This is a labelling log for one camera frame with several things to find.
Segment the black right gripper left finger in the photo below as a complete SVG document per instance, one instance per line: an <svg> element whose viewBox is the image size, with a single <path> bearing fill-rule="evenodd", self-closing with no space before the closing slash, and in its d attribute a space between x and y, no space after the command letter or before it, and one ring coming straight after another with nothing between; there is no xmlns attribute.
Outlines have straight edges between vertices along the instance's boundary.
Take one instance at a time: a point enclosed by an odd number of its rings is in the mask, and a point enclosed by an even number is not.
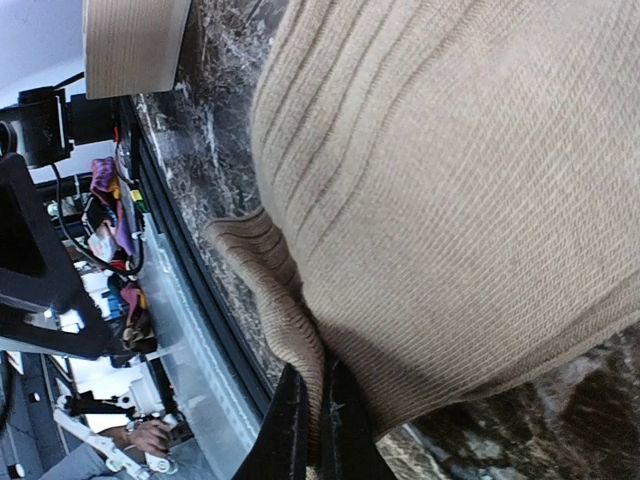
<svg viewBox="0 0 640 480"><path fill-rule="evenodd" d="M232 479L305 479L308 432L307 387L287 364L258 437Z"/></svg>

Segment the operator hand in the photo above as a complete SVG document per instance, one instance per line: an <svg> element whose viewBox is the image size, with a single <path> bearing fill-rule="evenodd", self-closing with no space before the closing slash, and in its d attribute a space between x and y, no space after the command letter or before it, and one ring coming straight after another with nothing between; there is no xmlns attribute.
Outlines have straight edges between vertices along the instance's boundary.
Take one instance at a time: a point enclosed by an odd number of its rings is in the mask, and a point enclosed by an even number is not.
<svg viewBox="0 0 640 480"><path fill-rule="evenodd" d="M139 451L157 457L169 455L170 426L165 422L148 420L125 431L128 444Z"/></svg>

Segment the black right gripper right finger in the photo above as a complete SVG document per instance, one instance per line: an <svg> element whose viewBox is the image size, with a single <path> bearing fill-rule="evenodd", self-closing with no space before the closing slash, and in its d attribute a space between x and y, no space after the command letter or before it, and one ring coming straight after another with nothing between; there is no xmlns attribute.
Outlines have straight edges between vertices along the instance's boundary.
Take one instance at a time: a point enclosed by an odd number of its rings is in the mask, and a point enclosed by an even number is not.
<svg viewBox="0 0 640 480"><path fill-rule="evenodd" d="M336 357L330 357L325 366L320 471L323 479L395 477L375 445L361 389Z"/></svg>

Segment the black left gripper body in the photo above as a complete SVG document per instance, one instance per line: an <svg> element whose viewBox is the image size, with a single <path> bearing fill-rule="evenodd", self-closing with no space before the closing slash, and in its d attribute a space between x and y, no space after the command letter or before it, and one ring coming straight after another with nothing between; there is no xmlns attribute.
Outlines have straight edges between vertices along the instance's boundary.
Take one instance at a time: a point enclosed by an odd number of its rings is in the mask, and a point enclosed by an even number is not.
<svg viewBox="0 0 640 480"><path fill-rule="evenodd" d="M51 310L76 312L77 333L29 324ZM111 331L85 291L58 237L22 156L1 158L1 348L5 351L96 359L107 351Z"/></svg>

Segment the tan ribbed sock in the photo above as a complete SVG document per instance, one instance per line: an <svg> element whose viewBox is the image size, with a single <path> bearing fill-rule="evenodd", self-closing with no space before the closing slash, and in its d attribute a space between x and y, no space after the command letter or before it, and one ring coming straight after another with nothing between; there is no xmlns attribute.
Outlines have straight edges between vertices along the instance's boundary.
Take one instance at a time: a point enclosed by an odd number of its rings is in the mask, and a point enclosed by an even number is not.
<svg viewBox="0 0 640 480"><path fill-rule="evenodd" d="M260 207L210 241L308 391L376 434L639 319L635 1L292 1L255 91Z"/></svg>

